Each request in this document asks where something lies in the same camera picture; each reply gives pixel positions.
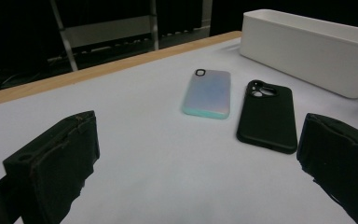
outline dark floor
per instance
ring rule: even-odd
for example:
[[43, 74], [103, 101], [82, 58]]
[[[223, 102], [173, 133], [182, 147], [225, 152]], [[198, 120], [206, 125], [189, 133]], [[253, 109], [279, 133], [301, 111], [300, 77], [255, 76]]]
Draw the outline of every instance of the dark floor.
[[[209, 30], [209, 27], [202, 27], [192, 32], [165, 35], [159, 39], [158, 46], [160, 49], [166, 49], [171, 46], [202, 39], [209, 36]], [[74, 49], [74, 55], [78, 69], [84, 69], [146, 53], [151, 50], [153, 50], [153, 43], [150, 39], [146, 38], [132, 42], [115, 42], [107, 46], [105, 44], [93, 46], [93, 48]], [[64, 75], [71, 71], [69, 61], [65, 52], [63, 52], [59, 57], [50, 59], [48, 66], [42, 71], [15, 72], [0, 70], [0, 90], [48, 77]]]

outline phone case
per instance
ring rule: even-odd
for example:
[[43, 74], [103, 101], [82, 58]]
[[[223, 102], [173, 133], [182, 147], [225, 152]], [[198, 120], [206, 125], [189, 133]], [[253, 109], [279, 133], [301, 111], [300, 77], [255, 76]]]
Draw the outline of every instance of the phone case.
[[230, 108], [230, 73], [198, 69], [190, 79], [182, 111], [188, 115], [226, 119]]
[[292, 91], [260, 80], [249, 82], [237, 138], [248, 144], [292, 154], [297, 150]]

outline holographic phone case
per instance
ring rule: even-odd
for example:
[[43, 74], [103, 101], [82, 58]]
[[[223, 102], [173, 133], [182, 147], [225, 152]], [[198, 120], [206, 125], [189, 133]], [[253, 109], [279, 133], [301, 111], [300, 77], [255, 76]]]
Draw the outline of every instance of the holographic phone case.
[[230, 86], [229, 72], [197, 69], [190, 80], [182, 111], [188, 115], [226, 119]]

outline wooden table edge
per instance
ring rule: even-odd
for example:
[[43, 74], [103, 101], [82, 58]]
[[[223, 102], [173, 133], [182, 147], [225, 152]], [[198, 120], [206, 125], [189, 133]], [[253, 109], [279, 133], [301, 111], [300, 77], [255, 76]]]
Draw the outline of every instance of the wooden table edge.
[[95, 77], [111, 74], [143, 63], [150, 63], [158, 59], [167, 58], [194, 49], [208, 47], [213, 44], [218, 44], [238, 37], [241, 37], [240, 31], [211, 36], [193, 42], [185, 43], [182, 45], [151, 51], [145, 54], [136, 55], [130, 58], [114, 61], [111, 63], [105, 63], [105, 64], [93, 66], [76, 72], [64, 74], [64, 76], [60, 75], [56, 77], [50, 77], [36, 82], [31, 82], [17, 87], [1, 90], [0, 104], [12, 100], [20, 99], [22, 97], [38, 94], [43, 91], [50, 91], [50, 90], [57, 89], [59, 87], [64, 87], [67, 85], [75, 84], [77, 82], [92, 79]]

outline white table surface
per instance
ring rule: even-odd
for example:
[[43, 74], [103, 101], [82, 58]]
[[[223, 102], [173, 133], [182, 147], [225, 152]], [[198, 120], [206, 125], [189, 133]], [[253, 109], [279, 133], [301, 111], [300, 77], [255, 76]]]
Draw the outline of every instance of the white table surface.
[[[0, 178], [3, 159], [59, 120], [94, 110], [101, 158], [62, 223], [354, 223], [296, 154], [246, 145], [235, 132], [253, 79], [293, 91], [298, 139], [309, 112], [358, 129], [358, 100], [248, 60], [239, 47], [234, 39], [0, 104]], [[198, 68], [231, 73], [228, 119], [181, 112]]]

